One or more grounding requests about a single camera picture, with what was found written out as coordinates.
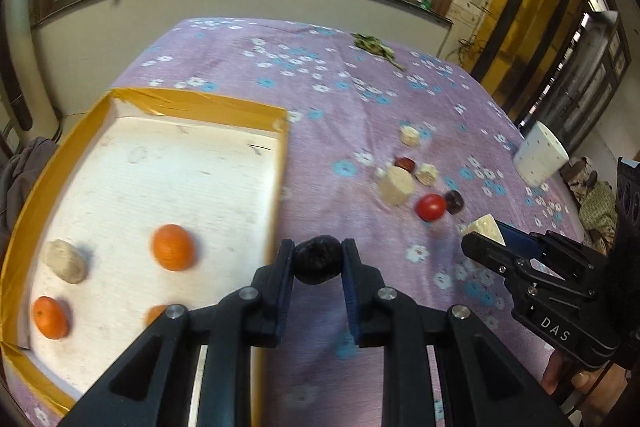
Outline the person's hand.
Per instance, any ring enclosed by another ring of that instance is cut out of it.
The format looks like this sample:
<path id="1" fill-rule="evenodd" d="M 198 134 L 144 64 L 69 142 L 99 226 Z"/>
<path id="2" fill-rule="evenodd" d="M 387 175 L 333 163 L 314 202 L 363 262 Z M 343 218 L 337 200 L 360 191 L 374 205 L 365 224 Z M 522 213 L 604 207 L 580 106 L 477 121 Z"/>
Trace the person's hand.
<path id="1" fill-rule="evenodd" d="M 569 365 L 570 362 L 561 352 L 554 350 L 551 353 L 540 381 L 541 387 L 548 395 L 555 392 L 561 374 Z M 572 386 L 586 396 L 585 402 L 579 408 L 585 426 L 600 426 L 629 384 L 626 369 L 616 364 L 613 364 L 603 377 L 602 373 L 603 369 L 594 372 L 579 371 L 570 379 Z"/>

